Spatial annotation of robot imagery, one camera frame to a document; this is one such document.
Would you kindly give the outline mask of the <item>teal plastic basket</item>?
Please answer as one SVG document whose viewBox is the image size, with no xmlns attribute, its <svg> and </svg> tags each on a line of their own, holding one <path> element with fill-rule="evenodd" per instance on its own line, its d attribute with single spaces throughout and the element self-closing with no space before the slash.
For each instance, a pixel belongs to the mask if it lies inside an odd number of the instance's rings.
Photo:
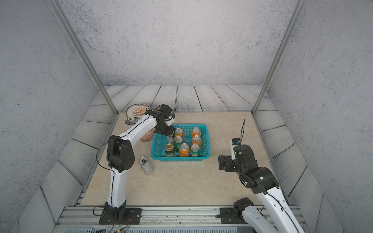
<svg viewBox="0 0 373 233">
<path fill-rule="evenodd" d="M 210 157 L 208 127 L 204 124 L 176 124 L 184 134 L 167 137 L 154 134 L 151 158 L 161 162 L 202 161 Z"/>
</svg>

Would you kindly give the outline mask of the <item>silver drink can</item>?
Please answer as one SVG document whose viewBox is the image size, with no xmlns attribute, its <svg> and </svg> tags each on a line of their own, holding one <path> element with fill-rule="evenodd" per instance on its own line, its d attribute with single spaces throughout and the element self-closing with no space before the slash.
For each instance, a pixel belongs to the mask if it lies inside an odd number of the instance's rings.
<svg viewBox="0 0 373 233">
<path fill-rule="evenodd" d="M 173 143 L 173 136 L 166 136 L 166 142 L 167 144 Z"/>
<path fill-rule="evenodd" d="M 154 169 L 153 169 L 148 157 L 146 157 L 146 156 L 141 157 L 139 159 L 139 165 L 146 175 L 152 175 L 153 174 Z"/>
</svg>

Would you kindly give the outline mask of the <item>green gold beer can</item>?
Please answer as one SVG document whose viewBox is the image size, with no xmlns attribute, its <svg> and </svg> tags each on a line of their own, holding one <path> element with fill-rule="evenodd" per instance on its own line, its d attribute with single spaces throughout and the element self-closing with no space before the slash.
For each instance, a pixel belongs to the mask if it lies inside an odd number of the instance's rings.
<svg viewBox="0 0 373 233">
<path fill-rule="evenodd" d="M 176 156 L 176 150 L 172 143 L 168 143 L 165 145 L 165 155 L 166 157 L 175 157 Z"/>
</svg>

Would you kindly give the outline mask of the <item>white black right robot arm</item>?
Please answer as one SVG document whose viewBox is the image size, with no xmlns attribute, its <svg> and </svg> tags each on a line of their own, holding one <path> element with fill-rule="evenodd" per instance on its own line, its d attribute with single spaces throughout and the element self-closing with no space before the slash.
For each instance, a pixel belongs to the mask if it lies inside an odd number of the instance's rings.
<svg viewBox="0 0 373 233">
<path fill-rule="evenodd" d="M 268 168 L 260 167 L 248 145 L 235 145 L 231 155 L 218 157 L 219 170 L 235 172 L 240 182 L 252 190 L 269 212 L 271 225 L 249 198 L 234 202 L 235 221 L 249 224 L 255 233 L 303 233 L 304 230 L 291 211 L 279 182 Z"/>
</svg>

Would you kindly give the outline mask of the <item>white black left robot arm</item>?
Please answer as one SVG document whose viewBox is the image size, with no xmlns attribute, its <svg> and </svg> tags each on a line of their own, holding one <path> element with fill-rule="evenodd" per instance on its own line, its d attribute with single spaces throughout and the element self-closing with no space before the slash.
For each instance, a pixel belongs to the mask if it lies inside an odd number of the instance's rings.
<svg viewBox="0 0 373 233">
<path fill-rule="evenodd" d="M 111 186 L 107 202 L 100 216 L 100 225 L 125 224 L 130 215 L 126 207 L 126 181 L 129 169 L 134 165 L 136 158 L 134 147 L 137 142 L 150 130 L 164 136 L 171 136 L 175 128 L 172 126 L 175 114 L 166 104 L 155 109 L 148 109 L 142 118 L 129 130 L 116 136 L 112 135 L 107 142 L 108 170 L 111 171 Z"/>
</svg>

